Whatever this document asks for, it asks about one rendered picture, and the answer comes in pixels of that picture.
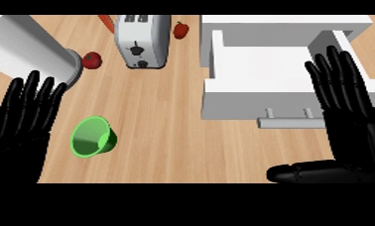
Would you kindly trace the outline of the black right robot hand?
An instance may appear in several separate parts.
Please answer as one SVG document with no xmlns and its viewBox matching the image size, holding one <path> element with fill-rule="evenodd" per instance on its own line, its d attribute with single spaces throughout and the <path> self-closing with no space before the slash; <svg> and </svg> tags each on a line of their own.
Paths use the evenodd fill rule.
<svg viewBox="0 0 375 226">
<path fill-rule="evenodd" d="M 375 183 L 375 107 L 351 54 L 326 47 L 304 63 L 320 103 L 332 160 L 268 168 L 276 183 Z"/>
</svg>

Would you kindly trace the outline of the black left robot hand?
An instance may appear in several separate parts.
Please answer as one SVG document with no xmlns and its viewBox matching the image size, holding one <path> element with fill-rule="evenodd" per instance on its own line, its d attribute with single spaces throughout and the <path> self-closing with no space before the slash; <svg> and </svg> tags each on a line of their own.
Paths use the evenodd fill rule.
<svg viewBox="0 0 375 226">
<path fill-rule="evenodd" d="M 66 84 L 54 85 L 39 72 L 28 79 L 16 77 L 0 104 L 0 183 L 34 184 L 39 180 L 50 132 L 60 108 Z"/>
</svg>

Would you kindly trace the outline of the green cup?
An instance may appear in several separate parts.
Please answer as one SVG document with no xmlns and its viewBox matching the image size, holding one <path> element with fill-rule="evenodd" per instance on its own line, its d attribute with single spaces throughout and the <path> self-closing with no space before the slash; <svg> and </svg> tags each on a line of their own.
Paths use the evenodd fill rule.
<svg viewBox="0 0 375 226">
<path fill-rule="evenodd" d="M 106 119 L 97 115 L 85 118 L 76 125 L 70 134 L 70 150 L 73 155 L 90 158 L 109 152 L 116 144 L 113 133 Z"/>
</svg>

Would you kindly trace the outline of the white open drawer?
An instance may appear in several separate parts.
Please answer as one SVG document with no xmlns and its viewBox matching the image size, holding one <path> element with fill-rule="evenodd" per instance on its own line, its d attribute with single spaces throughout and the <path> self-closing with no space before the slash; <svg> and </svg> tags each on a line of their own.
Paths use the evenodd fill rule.
<svg viewBox="0 0 375 226">
<path fill-rule="evenodd" d="M 341 31 L 320 32 L 305 47 L 227 47 L 222 33 L 215 31 L 202 118 L 253 120 L 261 129 L 321 129 L 320 104 L 304 63 L 329 45 L 352 51 Z"/>
</svg>

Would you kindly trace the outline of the white drawer cabinet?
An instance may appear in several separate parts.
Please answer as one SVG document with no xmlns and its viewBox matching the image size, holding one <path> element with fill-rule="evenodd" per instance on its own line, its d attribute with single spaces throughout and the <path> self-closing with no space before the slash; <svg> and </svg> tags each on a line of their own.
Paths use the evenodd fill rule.
<svg viewBox="0 0 375 226">
<path fill-rule="evenodd" d="M 225 47 L 305 47 L 321 31 L 342 31 L 352 41 L 370 25 L 367 15 L 200 15 L 200 66 L 209 66 L 214 31 Z"/>
</svg>

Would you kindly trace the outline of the large white cylinder container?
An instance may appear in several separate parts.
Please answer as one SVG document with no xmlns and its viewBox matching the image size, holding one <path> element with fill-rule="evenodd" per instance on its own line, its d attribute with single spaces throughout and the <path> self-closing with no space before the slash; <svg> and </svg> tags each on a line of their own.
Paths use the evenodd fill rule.
<svg viewBox="0 0 375 226">
<path fill-rule="evenodd" d="M 0 71 L 26 78 L 32 70 L 39 78 L 72 87 L 82 73 L 79 54 L 66 49 L 29 15 L 0 15 Z"/>
</svg>

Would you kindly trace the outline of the red tomato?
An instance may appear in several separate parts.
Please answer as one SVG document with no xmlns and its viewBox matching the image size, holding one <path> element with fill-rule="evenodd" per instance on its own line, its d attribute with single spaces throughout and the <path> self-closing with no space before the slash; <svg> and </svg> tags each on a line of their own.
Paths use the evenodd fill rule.
<svg viewBox="0 0 375 226">
<path fill-rule="evenodd" d="M 96 52 L 90 52 L 85 54 L 82 58 L 82 66 L 87 69 L 97 69 L 101 65 L 100 55 Z"/>
</svg>

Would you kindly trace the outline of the orange carrot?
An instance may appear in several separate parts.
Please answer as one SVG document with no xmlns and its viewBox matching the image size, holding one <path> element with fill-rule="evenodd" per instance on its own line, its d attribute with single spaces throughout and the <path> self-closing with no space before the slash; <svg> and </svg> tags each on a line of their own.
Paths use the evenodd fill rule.
<svg viewBox="0 0 375 226">
<path fill-rule="evenodd" d="M 113 33 L 113 22 L 112 19 L 109 17 L 109 15 L 97 15 L 101 23 L 104 24 L 107 30 Z"/>
</svg>

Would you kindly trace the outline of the silver toaster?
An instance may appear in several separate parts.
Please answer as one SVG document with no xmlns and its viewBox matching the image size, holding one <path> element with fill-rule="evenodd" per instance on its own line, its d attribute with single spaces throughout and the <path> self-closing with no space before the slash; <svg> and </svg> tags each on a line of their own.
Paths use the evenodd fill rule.
<svg viewBox="0 0 375 226">
<path fill-rule="evenodd" d="M 118 15 L 113 41 L 128 68 L 162 68 L 169 46 L 169 15 Z"/>
</svg>

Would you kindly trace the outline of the red bell pepper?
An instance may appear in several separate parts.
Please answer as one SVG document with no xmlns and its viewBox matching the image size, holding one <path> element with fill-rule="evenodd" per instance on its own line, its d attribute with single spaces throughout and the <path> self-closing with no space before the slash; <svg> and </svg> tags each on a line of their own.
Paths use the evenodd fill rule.
<svg viewBox="0 0 375 226">
<path fill-rule="evenodd" d="M 181 40 L 189 32 L 189 26 L 178 22 L 174 26 L 172 35 L 177 40 Z"/>
</svg>

